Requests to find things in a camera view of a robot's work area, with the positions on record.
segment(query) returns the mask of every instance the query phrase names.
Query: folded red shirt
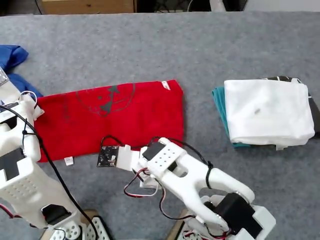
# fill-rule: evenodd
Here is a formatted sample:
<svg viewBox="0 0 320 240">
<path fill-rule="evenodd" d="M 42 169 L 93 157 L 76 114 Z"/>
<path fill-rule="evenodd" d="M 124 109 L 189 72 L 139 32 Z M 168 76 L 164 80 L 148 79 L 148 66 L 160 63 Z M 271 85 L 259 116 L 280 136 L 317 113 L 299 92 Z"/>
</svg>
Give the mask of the folded red shirt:
<svg viewBox="0 0 320 240">
<path fill-rule="evenodd" d="M 146 145 L 154 136 L 183 140 L 183 91 L 176 80 L 125 83 L 40 97 L 35 121 L 52 160 L 99 152 L 112 135 Z M 106 139 L 105 146 L 117 145 Z M 42 154 L 40 162 L 47 159 Z"/>
</svg>

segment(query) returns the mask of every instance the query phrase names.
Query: white towel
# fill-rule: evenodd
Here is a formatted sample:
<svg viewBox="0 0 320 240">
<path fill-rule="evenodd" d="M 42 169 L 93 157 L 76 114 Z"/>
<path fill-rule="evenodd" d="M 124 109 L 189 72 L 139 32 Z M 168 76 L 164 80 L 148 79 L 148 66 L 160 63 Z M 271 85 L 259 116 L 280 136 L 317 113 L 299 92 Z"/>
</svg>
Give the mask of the white towel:
<svg viewBox="0 0 320 240">
<path fill-rule="evenodd" d="M 252 79 L 224 82 L 232 143 L 305 145 L 315 135 L 308 88 L 301 83 Z"/>
</svg>

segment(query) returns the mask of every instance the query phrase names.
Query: clothing tag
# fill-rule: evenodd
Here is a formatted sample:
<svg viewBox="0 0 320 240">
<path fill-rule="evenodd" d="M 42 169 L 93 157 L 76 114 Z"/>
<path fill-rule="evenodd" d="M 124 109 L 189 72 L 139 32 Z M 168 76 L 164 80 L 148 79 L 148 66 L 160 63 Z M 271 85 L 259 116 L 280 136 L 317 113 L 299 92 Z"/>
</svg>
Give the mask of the clothing tag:
<svg viewBox="0 0 320 240">
<path fill-rule="evenodd" d="M 161 83 L 165 89 L 171 90 L 167 81 L 162 81 Z"/>
<path fill-rule="evenodd" d="M 103 146 L 99 152 L 98 162 L 96 166 L 115 168 L 119 154 L 118 146 Z"/>
<path fill-rule="evenodd" d="M 275 145 L 275 150 L 276 151 L 281 151 L 281 150 L 283 150 L 285 148 L 286 148 L 286 146 Z"/>
<path fill-rule="evenodd" d="M 8 82 L 9 78 L 6 75 L 5 71 L 0 67 L 0 86 Z"/>
<path fill-rule="evenodd" d="M 65 161 L 65 165 L 67 165 L 67 166 L 75 164 L 74 158 L 72 156 L 65 157 L 64 161 Z"/>
</svg>

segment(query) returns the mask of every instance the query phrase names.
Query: gray felt surface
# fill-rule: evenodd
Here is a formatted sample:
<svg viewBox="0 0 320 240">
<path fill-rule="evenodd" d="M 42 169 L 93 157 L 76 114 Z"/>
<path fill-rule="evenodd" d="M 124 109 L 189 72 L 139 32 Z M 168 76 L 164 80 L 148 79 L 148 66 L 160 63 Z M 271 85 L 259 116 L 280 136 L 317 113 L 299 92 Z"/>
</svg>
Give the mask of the gray felt surface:
<svg viewBox="0 0 320 240">
<path fill-rule="evenodd" d="M 0 18 L 0 33 L 1 44 L 29 51 L 15 72 L 45 95 L 178 79 L 185 93 L 186 141 L 254 190 L 255 204 L 277 220 L 268 239 L 320 239 L 319 141 L 284 151 L 235 150 L 211 95 L 227 79 L 288 75 L 306 83 L 320 105 L 320 13 L 13 16 Z M 160 214 L 160 194 L 129 198 L 123 187 L 132 173 L 98 169 L 96 162 L 97 156 L 89 155 L 76 158 L 74 166 L 56 164 L 78 202 L 96 208 L 116 239 L 164 239 L 174 222 Z M 48 164 L 41 167 L 53 176 Z M 166 211 L 178 215 L 182 208 L 170 194 Z M 0 234 L 39 237 L 23 220 L 4 214 Z"/>
</svg>

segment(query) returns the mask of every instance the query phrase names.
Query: wire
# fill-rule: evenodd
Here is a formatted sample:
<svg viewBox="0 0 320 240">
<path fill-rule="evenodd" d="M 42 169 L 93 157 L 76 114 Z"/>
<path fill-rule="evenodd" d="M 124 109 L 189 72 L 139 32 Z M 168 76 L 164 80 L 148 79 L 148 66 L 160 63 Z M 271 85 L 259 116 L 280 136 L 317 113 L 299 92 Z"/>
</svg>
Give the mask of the wire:
<svg viewBox="0 0 320 240">
<path fill-rule="evenodd" d="M 21 218 L 20 215 L 13 214 L 5 205 L 0 204 L 0 209 L 2 209 L 11 219 Z"/>
<path fill-rule="evenodd" d="M 64 240 L 64 239 L 66 238 L 67 233 L 66 233 L 65 230 L 63 230 L 63 229 L 61 229 L 61 228 L 54 228 L 54 230 L 63 231 L 63 232 L 64 232 L 64 236 L 63 236 L 62 240 Z"/>
<path fill-rule="evenodd" d="M 34 101 L 35 101 L 35 104 L 34 104 L 34 109 L 38 106 L 38 98 L 37 98 L 37 95 L 33 92 L 33 91 L 23 91 L 20 93 L 20 96 L 18 98 L 19 102 L 21 101 L 21 96 L 22 95 L 25 95 L 25 94 L 32 94 L 34 96 Z"/>
<path fill-rule="evenodd" d="M 188 8 L 186 9 L 187 12 L 189 12 L 190 6 L 191 6 L 191 4 L 192 4 L 193 1 L 194 1 L 194 0 L 191 0 L 191 1 L 189 2 Z"/>
<path fill-rule="evenodd" d="M 162 197 L 161 197 L 160 202 L 159 202 L 159 208 L 160 208 L 161 213 L 166 218 L 171 219 L 171 220 L 184 220 L 184 219 L 195 218 L 196 217 L 195 215 L 187 215 L 187 216 L 183 216 L 183 217 L 172 217 L 172 216 L 169 216 L 168 214 L 166 214 L 164 209 L 163 209 L 163 203 L 164 203 L 164 201 L 166 199 L 167 191 L 164 188 L 164 186 L 157 179 L 154 179 L 154 180 L 156 180 L 158 182 L 158 184 L 160 185 L 160 187 L 162 187 Z"/>
<path fill-rule="evenodd" d="M 147 168 L 142 168 L 140 169 L 134 176 L 134 178 L 124 187 L 123 192 L 125 195 L 132 197 L 132 198 L 144 198 L 144 197 L 153 197 L 154 195 L 157 194 L 158 189 L 159 189 L 159 184 L 156 186 L 156 189 L 154 191 L 154 193 L 152 194 L 133 194 L 133 193 L 129 193 L 127 192 L 127 188 L 134 182 L 134 180 L 136 180 L 136 178 L 140 175 L 140 173 L 145 173 L 145 171 L 147 170 Z"/>
<path fill-rule="evenodd" d="M 104 141 L 107 140 L 107 139 L 113 139 L 114 141 L 116 141 L 117 144 L 119 144 L 120 146 L 124 146 L 124 143 L 122 141 L 120 141 L 118 138 L 116 138 L 115 136 L 112 136 L 112 135 L 107 135 L 107 136 L 104 136 L 101 140 L 101 143 L 100 143 L 100 151 L 102 152 L 103 151 L 103 146 L 104 146 Z M 141 149 L 143 148 L 145 145 L 140 145 L 140 146 L 131 146 L 131 149 Z"/>
<path fill-rule="evenodd" d="M 197 234 L 194 232 L 194 230 L 190 230 L 190 231 L 184 231 L 182 236 L 183 236 L 183 239 L 187 240 L 187 238 L 189 238 L 191 235 L 195 235 L 196 238 L 198 239 L 197 236 L 201 237 L 201 240 L 210 240 L 209 238 L 205 237 L 205 236 L 202 236 L 201 234 Z"/>
<path fill-rule="evenodd" d="M 225 232 L 223 232 L 222 235 L 213 235 L 213 234 L 210 232 L 210 229 L 209 229 L 209 227 L 208 227 L 208 225 L 207 225 L 206 223 L 204 223 L 204 226 L 205 226 L 206 230 L 208 231 L 208 234 L 209 234 L 211 237 L 215 238 L 215 239 L 223 239 L 223 240 L 225 240 L 225 239 L 230 235 L 230 231 L 228 231 L 228 232 L 225 231 Z"/>
<path fill-rule="evenodd" d="M 57 176 L 57 178 L 59 179 L 62 187 L 64 188 L 66 194 L 68 195 L 68 197 L 70 198 L 71 202 L 76 206 L 76 208 L 79 210 L 79 212 L 88 220 L 88 222 L 91 224 L 94 233 L 95 233 L 95 240 L 98 240 L 98 231 L 96 229 L 96 226 L 94 225 L 94 223 L 92 222 L 91 218 L 85 213 L 85 211 L 80 207 L 80 205 L 77 203 L 77 201 L 75 200 L 75 198 L 72 196 L 72 194 L 70 193 L 65 181 L 63 180 L 63 178 L 61 177 L 57 167 L 55 166 L 54 162 L 51 160 L 49 153 L 42 141 L 42 138 L 39 136 L 39 134 L 37 133 L 36 129 L 34 128 L 34 126 L 32 126 L 32 124 L 30 122 L 28 122 L 26 119 L 24 119 L 24 117 L 22 117 L 19 113 L 17 113 L 16 111 L 12 110 L 11 108 L 8 108 L 4 105 L 0 105 L 1 109 L 7 110 L 11 113 L 13 113 L 14 115 L 16 115 L 18 118 L 20 118 L 22 121 L 25 121 L 25 123 L 31 128 L 31 130 L 33 131 L 33 133 L 36 135 L 36 137 L 38 138 L 39 141 L 39 145 L 42 148 L 44 155 L 46 156 L 49 164 L 51 165 L 55 175 Z"/>
<path fill-rule="evenodd" d="M 154 142 L 155 139 L 160 139 L 161 137 L 159 136 L 154 136 L 153 138 L 151 138 L 149 144 L 147 145 L 148 147 L 150 147 L 150 145 Z M 200 160 L 205 164 L 205 165 L 208 165 L 208 162 L 205 160 L 204 156 L 202 156 L 202 154 L 197 150 L 195 149 L 193 146 L 191 146 L 190 144 L 184 142 L 184 141 L 180 141 L 178 139 L 175 139 L 175 138 L 172 138 L 172 137 L 167 137 L 167 139 L 169 139 L 170 141 L 174 141 L 174 142 L 177 142 L 183 146 L 186 146 L 188 147 L 189 149 L 191 149 L 192 151 L 194 151 L 195 154 L 198 155 L 198 157 L 200 158 Z"/>
<path fill-rule="evenodd" d="M 40 10 L 38 1 L 37 1 L 37 0 L 34 0 L 34 2 L 35 2 L 36 8 L 38 9 L 39 13 L 42 15 L 43 13 L 42 13 L 42 11 Z"/>
</svg>

